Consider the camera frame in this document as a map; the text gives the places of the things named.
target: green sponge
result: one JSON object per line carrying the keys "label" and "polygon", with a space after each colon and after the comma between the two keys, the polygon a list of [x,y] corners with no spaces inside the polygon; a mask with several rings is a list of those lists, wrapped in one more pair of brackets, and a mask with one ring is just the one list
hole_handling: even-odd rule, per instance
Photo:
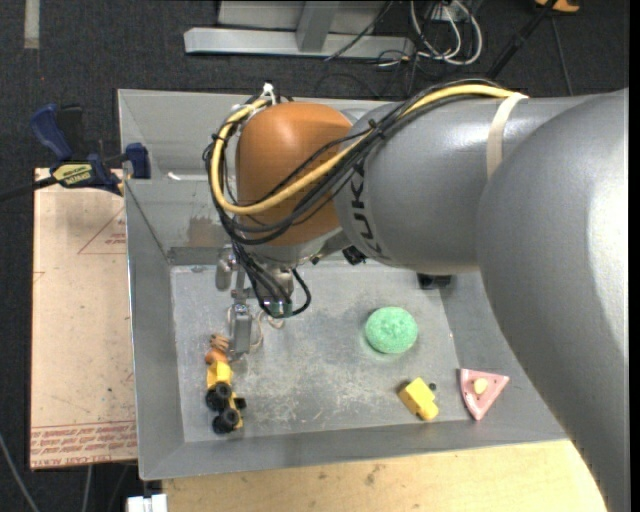
{"label": "green sponge", "polygon": [[378,352],[401,354],[418,338],[418,324],[407,310],[386,307],[376,310],[365,326],[367,341]]}

